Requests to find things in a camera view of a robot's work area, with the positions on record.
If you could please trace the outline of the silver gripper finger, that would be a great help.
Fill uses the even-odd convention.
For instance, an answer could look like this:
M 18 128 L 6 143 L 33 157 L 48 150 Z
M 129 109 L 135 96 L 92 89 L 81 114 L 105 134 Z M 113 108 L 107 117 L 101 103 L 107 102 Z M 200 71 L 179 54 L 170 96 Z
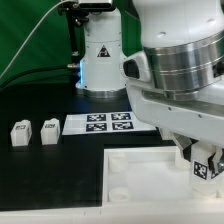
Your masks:
M 208 159 L 209 170 L 214 174 L 224 171 L 224 148 L 213 147 L 214 153 Z

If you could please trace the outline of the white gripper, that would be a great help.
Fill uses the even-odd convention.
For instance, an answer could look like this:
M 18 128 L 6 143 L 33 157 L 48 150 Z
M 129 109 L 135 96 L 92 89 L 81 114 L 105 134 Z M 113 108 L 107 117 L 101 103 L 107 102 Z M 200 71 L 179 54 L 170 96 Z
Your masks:
M 143 51 L 120 61 L 135 116 L 176 133 L 173 141 L 187 161 L 197 140 L 224 147 L 224 76 L 205 82 L 196 67 L 175 67 L 155 78 L 152 66 Z

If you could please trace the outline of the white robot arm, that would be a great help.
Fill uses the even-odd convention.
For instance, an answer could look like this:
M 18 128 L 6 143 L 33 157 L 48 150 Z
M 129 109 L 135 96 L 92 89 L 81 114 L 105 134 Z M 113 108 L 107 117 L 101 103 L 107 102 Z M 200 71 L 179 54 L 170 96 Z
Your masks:
M 140 52 L 123 55 L 113 0 L 78 0 L 87 22 L 80 88 L 126 91 L 136 117 L 167 129 L 194 164 L 224 171 L 224 12 L 220 0 L 127 0 Z

